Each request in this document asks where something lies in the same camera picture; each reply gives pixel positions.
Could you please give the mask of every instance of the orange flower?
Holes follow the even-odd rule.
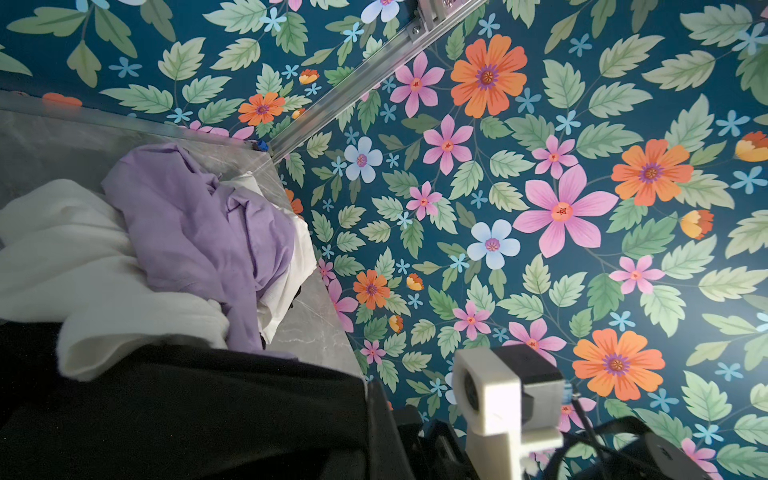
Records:
[[[83,102],[79,101],[75,97],[65,97],[62,94],[47,93],[43,95],[44,101],[54,101],[57,104],[71,105],[72,107],[82,107]]]
[[[616,331],[595,330],[594,343],[579,340],[574,353],[584,360],[577,360],[573,367],[580,379],[592,379],[587,387],[599,396],[608,396],[616,389],[619,400],[640,399],[639,386],[646,392],[655,392],[664,379],[649,370],[664,368],[664,359],[658,350],[643,350],[648,340],[635,332],[626,332],[616,342]]]
[[[494,35],[488,50],[485,40],[477,40],[467,47],[467,60],[459,60],[451,72],[451,80],[457,81],[451,90],[453,103],[463,105],[467,101],[464,113],[480,118],[485,113],[485,105],[491,115],[498,115],[509,108],[507,95],[516,97],[523,91],[527,78],[522,73],[513,73],[528,63],[523,47],[515,47],[507,52],[512,39]]]
[[[649,140],[645,152],[635,145],[621,155],[628,165],[614,165],[611,179],[623,182],[616,186],[616,193],[622,200],[634,198],[635,205],[650,207],[659,200],[668,202],[680,194],[679,184],[690,182],[694,168],[690,165],[678,165],[688,160],[688,152],[681,145],[667,151],[666,140]]]
[[[383,307],[386,299],[392,294],[386,287],[386,278],[375,270],[368,270],[368,275],[363,272],[358,273],[354,288],[357,292],[357,301],[365,303],[369,310]]]
[[[260,123],[268,124],[275,119],[275,115],[283,113],[283,105],[286,99],[278,97],[276,93],[270,92],[266,97],[262,94],[254,95],[249,98],[248,104],[242,104],[239,112],[240,121],[248,122],[249,125],[256,126]]]
[[[683,233],[696,240],[701,240],[712,231],[712,220],[715,216],[709,210],[693,210],[680,219]]]
[[[309,70],[307,68],[305,71],[301,72],[301,75],[299,76],[299,83],[302,85],[308,85],[314,81],[317,81],[318,78],[320,78],[320,75],[317,73],[317,70]]]
[[[419,278],[418,275],[415,273],[411,273],[408,275],[408,278],[406,279],[406,284],[408,285],[408,288],[415,291],[424,290],[424,280]]]
[[[402,317],[399,315],[392,315],[389,317],[389,326],[394,330],[395,333],[402,332]]]
[[[744,135],[736,144],[736,156],[749,162],[768,160],[768,138],[761,131]]]
[[[304,211],[304,206],[301,204],[301,200],[296,198],[293,199],[293,192],[291,190],[288,190],[287,188],[284,188],[286,191],[286,195],[288,195],[288,201],[290,202],[290,207],[293,212],[298,215]]]

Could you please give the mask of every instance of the white cloth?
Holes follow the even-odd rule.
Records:
[[[221,183],[225,185],[230,184],[235,187],[245,187],[263,196],[256,179],[250,173]],[[293,298],[304,281],[317,268],[315,253],[312,249],[312,239],[310,238],[310,229],[306,222],[291,210],[282,207],[277,208],[288,215],[293,221],[293,225],[296,228],[296,240],[293,244],[293,258],[285,273],[275,279],[270,288],[262,292],[261,297],[258,299],[259,326],[261,327],[261,334],[267,343],[272,343],[277,327],[288,312]]]
[[[75,182],[13,200],[0,210],[0,239],[0,318],[63,322],[63,376],[93,379],[158,340],[227,348],[218,303],[153,292],[120,213]]]

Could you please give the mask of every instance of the green leaf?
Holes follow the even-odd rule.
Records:
[[[440,270],[442,267],[440,267],[437,263],[424,262],[424,263],[414,264],[413,268],[415,268],[421,273],[424,273],[425,275],[432,275],[434,272]]]
[[[336,238],[336,245],[343,252],[353,252],[365,244],[362,238],[357,236],[357,233],[342,232]]]
[[[731,230],[732,239],[725,249],[725,257],[731,258],[744,251],[755,253],[768,247],[768,210],[752,212],[752,217],[739,220],[740,227]]]
[[[453,207],[451,207],[451,202],[443,197],[435,202],[435,207],[437,208],[438,214],[430,215],[429,221],[432,222],[438,230],[444,230],[451,235],[458,234],[455,225],[456,215],[453,214],[454,210]]]
[[[443,320],[453,320],[453,309],[458,308],[458,304],[445,292],[439,292],[431,286],[429,287],[429,305]]]
[[[176,32],[170,20],[174,17],[170,7],[163,0],[147,0],[140,9],[141,17],[154,25],[160,35],[168,41],[176,41]]]
[[[256,77],[256,93],[266,96],[270,92],[279,92],[282,87],[283,79],[280,77],[280,73],[268,64],[262,64],[261,75]]]
[[[768,105],[768,48],[758,48],[757,53],[749,55],[747,49],[739,53],[741,63],[736,69],[736,75],[741,75],[741,89],[752,90],[752,95],[763,105]]]
[[[220,52],[219,56],[221,58],[210,66],[212,70],[236,71],[257,61],[261,56],[261,47],[252,38],[238,38],[227,45],[227,49]]]
[[[477,349],[477,348],[483,348],[483,349],[489,349],[491,348],[491,340],[488,339],[488,336],[484,333],[478,333],[478,335],[475,337],[474,340],[466,339],[464,340],[464,348],[466,349]]]
[[[339,276],[352,276],[356,275],[360,270],[363,270],[362,263],[355,260],[355,257],[349,255],[339,255],[333,261],[333,271]]]
[[[422,140],[419,138],[415,143],[406,148],[406,164],[403,166],[406,170],[411,167],[413,161],[419,158],[419,150],[422,146]]]
[[[304,170],[304,160],[301,159],[301,155],[297,152],[291,152],[286,158],[286,167],[290,177],[299,184],[299,187],[303,187],[306,171]]]
[[[651,294],[640,296],[640,306],[645,308],[645,315],[654,325],[661,325],[667,336],[674,335],[677,323],[685,319],[685,302],[680,298],[680,291],[673,286],[654,286]]]
[[[511,212],[513,210],[527,210],[528,205],[522,200],[523,194],[518,192],[509,182],[496,182],[491,185],[488,192],[488,200],[491,205],[499,210]]]
[[[491,156],[490,165],[492,175],[495,177],[509,178],[519,177],[521,172],[531,170],[536,164],[525,160],[521,154],[502,150]]]
[[[295,12],[285,14],[287,21],[280,24],[280,31],[272,29],[272,35],[276,36],[276,43],[284,52],[293,53],[303,57],[306,55],[304,44],[309,40],[306,36],[304,17]]]
[[[331,227],[330,220],[325,215],[318,214],[314,210],[312,210],[312,218],[312,228],[315,230],[317,240],[323,243],[330,242],[333,238],[333,227]]]
[[[407,379],[406,382],[413,388],[413,390],[418,393],[419,395],[429,395],[432,393],[429,390],[429,387],[425,385],[423,382],[415,382],[414,380]]]
[[[648,207],[635,205],[634,197],[622,200],[618,207],[614,208],[614,214],[611,215],[611,226],[607,233],[629,230],[643,221],[643,217],[646,215],[648,215]]]
[[[363,305],[360,305],[361,310],[368,310],[372,311],[370,309],[363,308]],[[375,342],[376,340],[381,340],[384,338],[384,335],[386,335],[386,326],[387,326],[387,318],[385,316],[377,319],[373,319],[366,323],[366,327],[362,330],[362,335],[368,340],[369,342]]]
[[[747,270],[745,266],[713,270],[699,280],[699,290],[708,298],[723,302],[756,290],[755,285],[768,277],[768,270]]]
[[[435,324],[427,319],[421,319],[411,329],[411,345],[427,343],[434,338],[435,333]]]
[[[756,409],[768,412],[768,386],[758,383],[752,387],[750,392],[750,402]]]
[[[643,141],[643,138],[633,131],[625,130],[623,124],[603,122],[597,127],[588,125],[581,131],[576,141],[576,150],[586,158],[610,157],[638,141]]]
[[[643,78],[660,84],[659,88],[662,90],[674,88],[675,91],[680,91],[703,84],[715,68],[715,57],[708,51],[693,50],[690,54],[681,53],[675,55],[675,58],[663,60],[661,65],[655,70],[643,73]]]
[[[197,111],[197,118],[207,125],[217,124],[228,119],[231,114],[237,111],[237,108],[243,102],[245,102],[245,100],[242,98],[233,98],[232,100],[222,98],[215,102],[210,102],[204,108]],[[170,102],[168,102],[167,105],[168,108],[166,110],[169,110],[173,106],[173,96],[170,97]]]
[[[163,51],[163,60],[157,63],[157,67],[163,75],[174,81],[192,78],[205,56],[200,53],[204,41],[203,37],[192,38],[184,44],[177,41],[170,51]]]
[[[504,125],[504,122],[496,117],[485,117],[480,120],[480,131],[486,138],[491,138],[492,140],[506,137],[512,133],[512,131]]]
[[[652,412],[646,409],[635,409],[634,411],[656,435],[678,448],[682,447],[684,439],[691,438],[690,428],[683,426],[678,418],[673,419],[664,412]]]
[[[768,333],[764,333],[755,339],[751,339],[744,346],[744,368],[747,371],[754,370],[764,358],[768,357]]]
[[[421,135],[427,130],[431,130],[440,125],[440,120],[434,118],[432,115],[418,114],[414,118],[403,118],[400,123],[403,127],[410,128]]]
[[[20,18],[9,23],[7,29],[16,33],[52,33],[56,37],[68,37],[78,29],[85,16],[85,13],[70,8],[37,7],[34,17]]]
[[[472,279],[472,283],[467,289],[467,299],[475,302],[478,310],[487,310],[493,313],[496,308],[496,302],[493,301],[491,292],[488,291],[488,287],[480,283],[478,277]]]
[[[717,158],[717,155],[725,148],[726,141],[722,141],[719,144],[712,144],[703,150],[696,150],[690,157],[690,163],[693,166],[708,164]]]
[[[551,285],[549,278],[549,266],[544,265],[544,258],[538,254],[530,264],[525,266],[523,287],[531,293],[544,295]]]
[[[623,417],[636,417],[635,413],[629,408],[629,405],[617,399],[606,399],[605,409],[608,415],[615,419],[622,419]]]
[[[573,315],[568,323],[571,327],[571,333],[580,339],[583,339],[592,331],[592,309],[587,308]]]
[[[755,447],[725,445],[717,453],[717,462],[736,475],[768,478],[768,453],[758,452]]]
[[[440,355],[442,355],[442,358],[454,353],[456,347],[458,347],[458,342],[461,339],[462,334],[457,332],[452,326],[442,327],[440,333],[437,335],[437,346],[440,347]]]
[[[753,413],[745,415],[736,422],[733,431],[750,443],[768,445],[768,417],[758,417]]]
[[[667,249],[667,244],[674,240],[672,231],[677,226],[677,215],[673,214],[658,222],[651,218],[624,236],[621,241],[621,251],[624,255],[639,260],[646,255],[661,253]]]
[[[457,61],[464,54],[464,28],[459,25],[454,28],[445,41],[445,54],[453,61]]]
[[[728,394],[721,392],[715,382],[707,383],[693,372],[685,372],[686,386],[683,386],[683,400],[688,410],[707,422],[716,422],[727,416],[733,408],[728,403]]]
[[[607,78],[626,75],[627,71],[637,68],[637,64],[648,58],[648,51],[662,40],[664,37],[660,35],[632,35],[617,41],[600,55],[600,74]]]
[[[136,47],[129,38],[131,29],[123,23],[114,13],[103,8],[96,7],[94,11],[96,19],[96,34],[101,40],[109,41],[131,58],[136,58]]]
[[[406,301],[400,296],[399,293],[393,293],[389,296],[384,304],[384,308],[394,313],[395,315],[407,315],[411,316],[411,310],[407,307]]]
[[[427,399],[427,406],[427,413],[429,416],[432,416],[437,412],[437,409],[440,408],[440,397],[437,396],[437,393]]]
[[[371,90],[369,92],[368,100],[361,102],[357,109],[357,119],[360,120],[360,126],[364,134],[368,133],[368,129],[376,122],[376,117],[379,116],[379,109],[382,106],[382,100],[379,96],[379,92]]]
[[[382,362],[376,366],[376,371],[379,373],[384,385],[388,386],[392,393],[397,390],[397,382],[400,378],[397,376],[397,369],[395,364],[391,360],[382,360]]]
[[[605,22],[616,12],[616,0],[598,0],[591,10],[592,37],[597,38],[605,27]]]
[[[414,220],[408,228],[400,232],[400,240],[402,240],[402,245],[411,253],[411,256],[418,259],[419,248],[422,247],[424,240],[424,227],[422,227],[421,222]]]
[[[391,335],[388,339],[384,340],[384,351],[387,355],[395,358],[406,350],[406,334],[396,333]]]
[[[419,181],[414,174],[395,170],[391,174],[382,174],[384,181],[389,185],[389,191],[398,197],[411,198],[411,187],[418,187]]]
[[[315,187],[315,189],[314,189],[314,190],[312,190],[312,200],[310,201],[310,206],[311,206],[311,207],[314,207],[314,206],[315,206],[315,204],[316,204],[316,203],[317,203],[317,202],[318,202],[318,201],[319,201],[321,198],[323,198],[323,193],[324,193],[325,191],[326,191],[326,185],[325,185],[325,184],[322,184],[322,185],[318,185],[317,187]]]
[[[544,315],[544,305],[541,304],[541,300],[537,296],[531,296],[527,293],[512,295],[496,305],[506,309],[510,315],[521,319],[537,320]]]
[[[576,17],[578,17],[578,12],[565,17],[558,23],[552,25],[552,29],[549,31],[551,35],[549,35],[547,44],[544,46],[545,55],[554,50],[554,48],[558,46],[558,43],[560,43],[561,40],[567,40],[568,37],[571,36],[571,32],[574,30],[574,25],[576,25]]]
[[[29,70],[29,68],[27,68],[26,65],[13,58],[11,55],[7,55],[2,52],[0,52],[0,70],[29,75],[30,77],[32,76],[32,72]]]
[[[699,96],[689,111],[682,110],[677,120],[672,121],[670,131],[664,135],[670,148],[682,145],[689,153],[702,148],[704,146],[703,139],[712,133],[709,126],[715,116],[709,113],[710,102],[704,95]]]
[[[638,33],[645,20],[648,18],[648,13],[652,12],[659,5],[659,0],[632,0],[630,10],[632,11],[632,33]]]
[[[395,272],[395,260],[392,258],[392,251],[387,247],[384,253],[379,255],[379,259],[376,261],[374,270],[379,275],[383,275],[387,280],[392,279],[392,275]]]
[[[315,134],[306,142],[306,152],[312,158],[320,158],[328,150],[328,142],[330,140],[331,132]]]
[[[704,360],[717,360],[723,355],[729,344],[730,341],[699,343],[696,345],[696,351],[691,353],[688,360],[685,361],[685,366],[698,365]]]
[[[222,87],[231,79],[231,77],[214,78],[210,75],[200,79],[195,78],[192,83],[181,88],[181,95],[191,104],[204,104],[221,93]]]
[[[592,307],[595,321],[602,319],[609,312],[619,308],[624,301],[621,285],[611,279],[607,273],[600,273],[589,282],[587,305]]]
[[[363,207],[347,205],[339,211],[339,226],[342,228],[352,228],[360,222],[360,217],[366,212]]]
[[[570,276],[564,275],[552,285],[552,290],[549,290],[550,300],[561,308],[576,303],[578,297],[581,296],[581,291],[584,289],[584,285],[581,282],[584,281],[586,275],[587,272],[574,273]]]
[[[372,242],[386,242],[389,240],[389,234],[392,231],[392,228],[389,226],[389,223],[386,223],[383,220],[377,220],[372,223],[368,223],[364,228],[360,229],[360,233],[368,237],[368,240]]]
[[[701,40],[702,45],[717,43],[724,47],[734,43],[739,33],[752,24],[752,14],[742,5],[736,8],[730,5],[704,7],[704,12],[682,13],[680,22],[690,30],[693,40]]]
[[[453,190],[451,190],[449,200],[467,197],[478,187],[483,177],[482,167],[476,161],[470,160],[459,165],[451,181]]]
[[[714,259],[712,250],[717,244],[717,235],[701,240],[691,240],[684,247],[679,246],[674,251],[664,255],[661,269],[668,276],[679,280],[688,280],[694,273],[704,271],[704,266]]]
[[[458,214],[458,222],[467,228],[472,228],[475,223],[477,223],[475,214],[467,210],[466,207],[459,202],[456,202],[455,205],[456,213]]]
[[[503,299],[504,285],[507,283],[507,276],[504,274],[504,270],[502,269],[492,270],[491,274],[488,275],[488,283],[490,283],[491,286],[493,287],[493,291],[496,294],[496,296],[500,299]]]
[[[555,108],[570,108],[584,94],[586,85],[581,81],[581,72],[574,71],[570,63],[564,66],[554,60],[544,60],[544,68],[547,76],[541,81],[549,103]]]
[[[381,140],[388,150],[401,150],[406,147],[395,135],[379,134],[379,140]]]
[[[637,90],[634,84],[615,82],[610,86],[602,85],[594,91],[589,101],[589,111],[595,117],[608,118],[608,115],[632,111],[632,105],[652,99],[648,92]]]
[[[96,88],[98,83],[97,71],[101,70],[101,62],[96,58],[94,52],[85,44],[85,40],[80,40],[78,46],[74,48],[67,58],[67,66],[70,70],[75,70],[80,79],[91,88]]]
[[[210,23],[224,27],[224,31],[243,35],[249,31],[256,33],[264,25],[261,18],[266,16],[266,6],[259,0],[234,0],[234,3],[222,3],[221,7],[222,10],[203,16]]]
[[[341,80],[349,77],[353,71],[355,69],[352,67],[338,67],[336,70],[325,70],[323,74],[326,76],[328,83],[335,87],[341,83]]]
[[[100,93],[120,101],[123,107],[148,114],[161,114],[174,106],[174,96],[168,90],[159,91],[152,85],[149,88],[129,85],[130,88],[108,88]]]

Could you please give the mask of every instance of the pink flower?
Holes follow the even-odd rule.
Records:
[[[580,398],[578,400],[579,405],[581,405],[581,408],[584,409],[585,412],[591,412],[594,410],[594,407],[598,404],[592,399],[586,399],[584,397]],[[582,429],[584,428],[584,424],[581,422],[581,419],[578,418],[578,414],[576,413],[576,410],[574,409],[573,405],[563,405],[560,407],[560,425],[558,428],[561,432],[567,432],[571,430],[571,421],[576,425],[578,428]]]
[[[472,159],[472,152],[464,145],[458,144],[469,140],[474,128],[464,125],[454,134],[453,129],[455,126],[453,117],[446,115],[440,124],[442,135],[437,133],[437,130],[427,130],[424,132],[424,140],[430,145],[437,145],[435,148],[427,150],[424,154],[424,163],[434,164],[442,156],[440,159],[440,171],[446,175],[450,174],[451,170],[453,170],[453,157],[456,157],[456,160],[460,162]]]
[[[520,341],[517,342],[515,340],[507,340],[504,342],[505,345],[528,345],[533,350],[535,350],[536,353],[543,356],[552,365],[557,366],[558,361],[555,360],[550,353],[545,352],[545,350],[549,350],[550,352],[557,352],[562,350],[566,343],[565,340],[557,336],[548,336],[547,338],[543,338],[547,333],[547,323],[544,321],[544,319],[538,319],[531,324],[530,335],[528,335],[528,332],[525,330],[525,327],[522,324],[517,322],[510,322],[509,333]]]
[[[525,182],[525,196],[532,204],[546,210],[527,210],[518,215],[512,226],[524,233],[547,227],[538,240],[545,257],[551,257],[565,245],[565,230],[574,242],[587,248],[600,246],[600,230],[581,217],[599,217],[609,212],[619,197],[608,192],[592,192],[579,201],[576,198],[587,186],[587,175],[581,165],[569,168],[560,179],[560,197],[543,180]]]
[[[376,362],[376,365],[381,365],[382,357],[386,355],[386,352],[379,348],[379,341],[374,340],[373,343],[371,343],[366,340],[363,342],[363,345],[365,345],[366,348],[360,349],[360,353],[368,357],[368,365],[373,362]]]
[[[653,257],[651,255],[646,255],[639,259],[637,261],[637,266],[635,266],[630,257],[622,257],[619,260],[619,265],[626,271],[622,272],[621,270],[616,270],[610,277],[617,282],[624,282],[621,284],[621,292],[624,295],[634,292],[635,283],[642,293],[650,295],[654,292],[654,286],[651,285],[648,280],[659,280],[664,276],[664,272],[658,268],[648,269],[650,263],[653,261],[652,259]]]
[[[202,131],[204,133],[212,134],[212,135],[220,135],[221,137],[230,136],[230,132],[226,128],[211,127],[210,125],[206,125],[205,127],[203,127],[202,125],[203,124],[201,124],[199,120],[195,120],[190,124],[190,130]],[[253,135],[253,130],[254,130],[253,127],[241,128],[232,135],[232,138],[236,138],[237,140],[245,140],[246,138]]]
[[[402,87],[397,87],[392,95],[389,97],[390,101],[400,103],[406,98],[406,115],[408,118],[416,115],[419,111],[419,99],[424,102],[427,107],[435,107],[437,105],[437,93],[428,88],[428,85],[434,85],[442,79],[445,73],[444,68],[432,67],[427,71],[427,56],[424,52],[416,55],[416,60],[413,61],[413,73],[407,65],[395,70],[395,76],[397,79],[406,84]]]
[[[341,296],[341,284],[338,280],[334,280],[328,285],[328,295],[331,297],[333,307],[336,309],[336,314],[339,315],[339,321],[341,322],[344,331],[350,333],[354,332],[355,327],[352,325],[352,320],[342,312],[354,312],[359,305],[357,300],[353,299],[351,296],[345,296],[339,300],[339,297]]]
[[[303,0],[288,0],[288,6],[294,12],[298,12],[299,11],[299,7],[301,6],[301,2],[302,1]],[[270,3],[282,3],[282,2],[283,2],[283,0],[270,0]]]
[[[442,194],[437,192],[431,194],[429,193],[431,190],[432,186],[429,185],[429,182],[424,182],[422,191],[420,192],[418,188],[411,187],[411,197],[413,197],[414,200],[409,201],[406,204],[406,207],[408,210],[416,210],[416,218],[419,220],[424,220],[426,214],[439,214],[437,207],[435,207],[435,203],[440,201]]]
[[[696,444],[691,439],[683,440],[682,446],[685,455],[688,455],[691,460],[696,462],[696,465],[699,465],[702,470],[710,474],[712,480],[723,480],[723,476],[717,473],[717,467],[713,463],[707,462],[707,460],[715,456],[713,449],[696,450]]]
[[[478,337],[478,330],[480,330],[481,333],[491,332],[491,327],[483,323],[491,316],[489,311],[480,310],[478,312],[475,302],[471,300],[467,301],[466,309],[466,312],[460,308],[453,309],[453,315],[459,320],[453,325],[453,328],[456,329],[457,332],[463,332],[466,329],[467,338],[470,340],[474,340]]]
[[[323,276],[323,283],[325,283],[326,286],[331,283],[331,280],[336,279],[336,274],[331,271],[333,270],[333,262],[326,263],[326,261],[321,258],[318,260],[317,266],[320,270],[320,275]]]
[[[575,156],[566,155],[566,153],[574,149],[575,145],[576,140],[569,138],[562,145],[558,146],[558,138],[550,135],[547,138],[546,150],[544,148],[537,148],[533,151],[533,158],[543,160],[540,164],[536,165],[536,174],[541,175],[549,170],[549,167],[552,167],[552,177],[560,178],[563,174],[563,165],[573,167],[578,163]]]

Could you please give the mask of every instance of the light blue flower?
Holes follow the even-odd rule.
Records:
[[[365,30],[360,28],[360,22],[355,22],[351,29],[341,32],[342,35],[346,35],[346,38],[344,38],[344,43],[347,43],[348,41],[357,41],[357,37],[362,35],[364,31]]]
[[[507,335],[507,329],[493,329],[493,338],[497,339],[500,343],[504,343],[506,340],[509,340],[509,336]]]
[[[521,113],[524,109],[527,108],[528,113],[532,114],[535,110],[533,104],[539,100],[541,100],[540,94],[536,94],[532,97],[531,89],[528,87],[525,87],[525,90],[523,90],[523,95],[519,97],[515,97],[515,101],[522,104],[518,107],[518,113]]]
[[[184,110],[181,110],[179,107],[176,107],[176,109],[174,110],[174,113],[166,116],[166,118],[170,118],[171,120],[174,121],[175,124],[177,124],[182,120],[189,121],[190,115],[192,115],[191,111],[184,111]]]
[[[419,300],[418,293],[414,293],[413,295],[408,295],[408,304],[412,306],[414,310],[418,310],[420,305],[424,305],[424,302]]]
[[[263,23],[266,24],[266,27],[264,28],[264,31],[272,30],[273,28],[275,31],[280,31],[280,24],[287,22],[288,18],[285,15],[281,15],[280,17],[277,16],[277,7],[270,8],[270,16],[269,17],[262,17],[259,18]]]
[[[139,76],[139,74],[136,73],[134,70],[138,70],[139,68],[141,68],[141,65],[139,65],[138,63],[130,65],[130,64],[128,64],[128,59],[125,58],[125,57],[120,57],[119,60],[120,60],[120,64],[119,65],[110,65],[109,66],[110,70],[119,70],[118,77],[125,78],[126,74],[129,74],[131,77],[138,77]]]
[[[576,56],[581,58],[581,54],[584,50],[591,50],[592,45],[587,43],[587,40],[589,40],[589,34],[585,33],[581,40],[577,40],[575,38],[571,39],[571,44],[573,45],[570,49],[568,49],[568,53],[576,52]]]
[[[397,267],[397,273],[402,273],[403,275],[408,274],[408,269],[411,268],[410,263],[406,263],[404,259],[400,259],[400,263],[395,263],[395,266]]]
[[[395,120],[395,110],[397,110],[397,105],[392,104],[392,108],[389,107],[389,104],[384,104],[382,110],[379,112],[379,115],[384,117],[384,123],[389,122],[390,120]]]
[[[333,167],[333,173],[341,177],[344,174],[346,162],[337,156],[336,161],[331,161],[331,167]]]
[[[554,119],[559,121],[560,124],[555,128],[556,131],[560,131],[565,129],[565,134],[570,135],[571,134],[571,127],[573,128],[579,128],[581,126],[580,121],[575,121],[574,118],[576,117],[576,110],[571,110],[568,112],[568,118],[563,117],[562,115],[558,115]]]
[[[389,168],[398,167],[400,164],[397,162],[397,160],[400,158],[399,155],[393,156],[392,154],[389,154],[389,158],[386,159],[386,163],[389,164]]]
[[[760,312],[757,314],[757,319],[761,322],[764,322],[762,325],[757,326],[757,331],[758,332],[768,331],[768,315],[766,315],[763,312]]]
[[[442,393],[448,389],[448,386],[443,385],[442,382],[440,382],[440,379],[429,380],[429,385],[432,386],[429,391],[432,393],[437,393],[438,397],[442,397]]]
[[[656,407],[660,406],[661,409],[664,410],[664,413],[670,412],[670,405],[677,405],[680,403],[680,400],[678,399],[674,399],[672,397],[667,398],[667,389],[659,389],[658,395],[655,393],[649,393],[648,396],[650,396],[652,399],[655,399],[650,403],[650,407],[655,409]]]
[[[109,2],[107,0],[91,0],[94,5],[96,5],[99,8],[103,8],[104,10],[109,9]],[[77,0],[74,3],[74,7],[78,10],[78,12],[87,12],[88,11],[88,0]]]
[[[457,269],[459,273],[463,272],[465,268],[469,268],[469,263],[464,261],[466,257],[467,256],[463,253],[460,253],[458,257],[456,255],[451,255],[449,257],[453,262],[451,263],[451,268]]]
[[[411,223],[413,223],[413,220],[408,218],[408,212],[404,211],[397,216],[397,224],[401,227],[401,229],[405,230],[410,226]]]
[[[738,379],[744,378],[744,375],[739,372],[739,369],[741,368],[739,363],[734,363],[733,365],[728,366],[725,363],[718,362],[717,366],[722,370],[715,370],[715,375],[722,375],[726,382],[730,382],[733,377]]]
[[[313,82],[311,86],[304,89],[308,95],[317,95],[318,91],[321,91],[323,87],[319,86],[317,82]]]
[[[750,118],[746,115],[739,117],[739,119],[736,119],[736,111],[731,110],[728,112],[728,119],[727,120],[717,120],[715,121],[715,124],[717,124],[718,127],[723,127],[723,130],[717,132],[718,137],[722,137],[723,135],[728,133],[728,130],[730,130],[730,133],[734,137],[738,137],[741,135],[741,130],[737,127],[737,125],[744,125],[746,122],[750,121]]]
[[[732,50],[739,51],[746,47],[746,54],[754,55],[757,52],[757,44],[765,45],[768,43],[768,35],[763,37],[757,36],[763,33],[765,27],[764,23],[759,23],[752,28],[751,34],[747,33],[749,29],[740,32],[737,39],[741,40],[741,43],[735,44]]]
[[[758,175],[763,171],[763,167],[758,165],[757,167],[752,167],[752,170],[750,170],[750,174],[747,175],[742,171],[736,170],[733,172],[733,176],[738,178],[741,181],[736,182],[735,184],[731,185],[731,188],[741,188],[744,187],[744,193],[747,195],[751,195],[752,192],[755,191],[755,185],[758,187],[765,187],[768,185],[768,180],[765,180],[763,178],[757,178]]]
[[[704,443],[707,445],[712,445],[712,440],[717,440],[718,442],[723,441],[723,437],[715,435],[715,433],[720,430],[720,427],[717,425],[710,425],[709,428],[706,428],[704,425],[697,423],[694,427],[699,431],[698,433],[694,433],[694,437],[697,439],[704,439]]]
[[[354,131],[353,128],[350,126],[348,131],[344,132],[344,136],[346,137],[346,144],[352,144],[357,145],[357,137],[360,136],[360,132]]]
[[[397,85],[395,85],[395,75],[392,75],[382,82],[382,90],[386,90],[388,94],[391,94],[392,90],[395,88],[397,88]]]
[[[611,312],[611,316],[614,317],[615,320],[613,322],[608,322],[608,325],[610,326],[619,325],[619,330],[621,330],[622,332],[625,331],[628,326],[634,327],[635,323],[630,320],[627,320],[629,318],[629,315],[631,315],[631,313],[629,313],[627,310],[622,312],[621,316],[619,316],[619,314],[616,312]]]
[[[336,253],[333,250],[331,250],[331,246],[330,245],[325,245],[323,247],[323,256],[325,258],[329,259],[330,257],[333,257],[334,255],[336,255]]]
[[[286,70],[283,72],[283,75],[285,75],[286,80],[290,80],[291,77],[298,77],[299,74],[296,72],[296,70],[299,69],[299,65],[294,65],[291,67],[290,65],[286,65]]]
[[[483,203],[488,202],[488,199],[482,196],[482,190],[478,190],[472,194],[472,200],[469,202],[470,205],[475,205],[478,210],[480,210],[480,207],[482,207]]]
[[[498,23],[494,23],[493,22],[495,19],[496,19],[496,14],[495,13],[491,13],[488,16],[488,21],[486,21],[483,18],[481,18],[478,23],[480,24],[480,26],[482,28],[478,32],[478,35],[480,35],[481,37],[483,35],[487,35],[488,38],[492,37],[493,36],[493,31],[494,30],[499,30],[502,27]]]

